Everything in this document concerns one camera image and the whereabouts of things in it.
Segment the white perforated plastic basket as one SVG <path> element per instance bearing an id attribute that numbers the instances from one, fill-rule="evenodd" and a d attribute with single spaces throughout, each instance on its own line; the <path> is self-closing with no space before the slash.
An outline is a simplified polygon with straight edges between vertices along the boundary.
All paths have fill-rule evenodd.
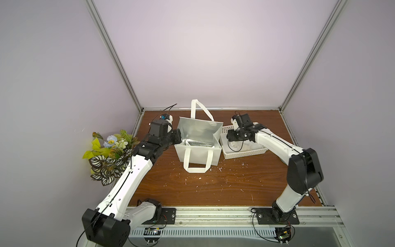
<path id="1" fill-rule="evenodd" d="M 233 129 L 232 125 L 223 126 L 220 134 L 219 142 L 221 144 L 222 152 L 226 160 L 265 154 L 268 151 L 266 147 L 251 142 L 249 140 L 230 142 L 226 136 L 228 134 L 228 131 L 232 129 Z"/>

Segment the white insulated delivery bag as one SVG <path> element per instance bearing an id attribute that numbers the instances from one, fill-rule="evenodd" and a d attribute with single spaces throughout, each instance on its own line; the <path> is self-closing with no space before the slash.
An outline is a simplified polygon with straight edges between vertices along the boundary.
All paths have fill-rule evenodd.
<path id="1" fill-rule="evenodd" d="M 197 99 L 191 101 L 190 117 L 180 117 L 181 143 L 175 145 L 179 160 L 190 174 L 203 174 L 217 166 L 222 146 L 219 142 L 223 122 L 214 120 Z"/>

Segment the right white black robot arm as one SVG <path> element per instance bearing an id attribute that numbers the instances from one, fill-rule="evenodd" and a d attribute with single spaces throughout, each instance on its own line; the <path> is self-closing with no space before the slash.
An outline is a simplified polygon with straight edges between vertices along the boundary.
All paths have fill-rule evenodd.
<path id="1" fill-rule="evenodd" d="M 262 145 L 288 166 L 287 186 L 272 204 L 274 221 L 287 220 L 303 197 L 309 196 L 310 191 L 324 180 L 317 152 L 291 144 L 264 125 L 253 123 L 248 114 L 234 115 L 231 123 L 233 129 L 227 133 L 228 141 L 251 141 Z"/>

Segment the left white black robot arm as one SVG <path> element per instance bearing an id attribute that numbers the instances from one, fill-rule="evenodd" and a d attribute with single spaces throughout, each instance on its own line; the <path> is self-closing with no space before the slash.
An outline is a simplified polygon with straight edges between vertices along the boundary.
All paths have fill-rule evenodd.
<path id="1" fill-rule="evenodd" d="M 125 214 L 138 186 L 158 158 L 170 146 L 181 143 L 180 130 L 173 128 L 172 122 L 169 114 L 151 122 L 148 134 L 133 148 L 125 171 L 109 195 L 94 210 L 85 211 L 83 236 L 88 241 L 102 247 L 122 247 L 133 229 L 160 219 L 161 204 L 152 199 L 134 208 L 129 219 L 125 219 Z"/>

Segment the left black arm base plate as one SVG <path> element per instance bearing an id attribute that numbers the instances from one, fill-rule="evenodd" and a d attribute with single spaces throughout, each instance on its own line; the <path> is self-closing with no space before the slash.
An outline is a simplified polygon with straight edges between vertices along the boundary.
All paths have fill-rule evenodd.
<path id="1" fill-rule="evenodd" d="M 174 225 L 177 216 L 177 209 L 165 207 L 161 209 L 160 214 L 155 215 L 151 220 L 145 221 L 143 225 Z"/>

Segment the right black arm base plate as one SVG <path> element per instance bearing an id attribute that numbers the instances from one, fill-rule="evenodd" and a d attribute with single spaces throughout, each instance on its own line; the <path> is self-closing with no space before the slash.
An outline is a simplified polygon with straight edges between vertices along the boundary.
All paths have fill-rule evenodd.
<path id="1" fill-rule="evenodd" d="M 279 209 L 273 208 L 253 208 L 259 225 L 299 225 L 300 221 L 296 212 L 296 208 L 288 213 L 284 213 Z"/>

